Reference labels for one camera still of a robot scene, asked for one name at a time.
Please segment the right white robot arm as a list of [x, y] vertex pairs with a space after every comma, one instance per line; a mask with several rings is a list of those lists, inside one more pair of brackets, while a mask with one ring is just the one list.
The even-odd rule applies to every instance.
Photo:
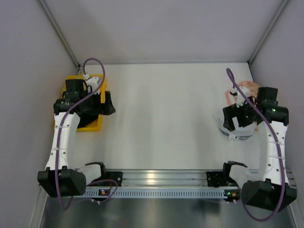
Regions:
[[245, 164], [236, 161], [224, 163], [223, 172], [240, 187], [243, 204], [280, 212], [296, 200], [297, 191], [290, 187], [285, 169], [289, 111], [278, 105], [277, 92], [276, 88], [260, 87], [253, 98], [246, 87], [232, 88], [229, 93], [235, 102], [223, 108], [219, 128], [235, 140], [250, 137], [258, 129], [258, 173], [251, 174]]

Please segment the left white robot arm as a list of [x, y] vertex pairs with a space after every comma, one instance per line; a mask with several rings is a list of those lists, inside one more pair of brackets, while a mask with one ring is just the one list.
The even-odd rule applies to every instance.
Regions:
[[52, 198], [81, 196], [86, 187], [106, 176], [102, 162], [90, 162], [78, 169], [74, 165], [74, 145], [78, 130], [100, 129], [103, 114], [115, 113], [105, 79], [99, 76], [70, 78], [54, 108], [54, 137], [48, 162], [37, 180]]

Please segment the white mesh laundry bag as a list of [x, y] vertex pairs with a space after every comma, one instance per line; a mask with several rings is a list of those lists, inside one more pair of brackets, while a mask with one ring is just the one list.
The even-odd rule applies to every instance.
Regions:
[[249, 126], [246, 127], [239, 127], [237, 118], [233, 118], [233, 123], [235, 126], [235, 130], [229, 131], [227, 128], [224, 127], [224, 114], [222, 111], [217, 111], [214, 115], [214, 120], [217, 124], [217, 127], [220, 131], [228, 137], [228, 140], [246, 140], [249, 137], [253, 136], [256, 125], [251, 123]]

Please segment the black bra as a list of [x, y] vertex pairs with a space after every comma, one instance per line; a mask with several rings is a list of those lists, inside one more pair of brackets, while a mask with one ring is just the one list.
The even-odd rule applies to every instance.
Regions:
[[79, 114], [80, 122], [78, 124], [78, 129], [88, 128], [95, 129], [98, 127], [98, 114]]

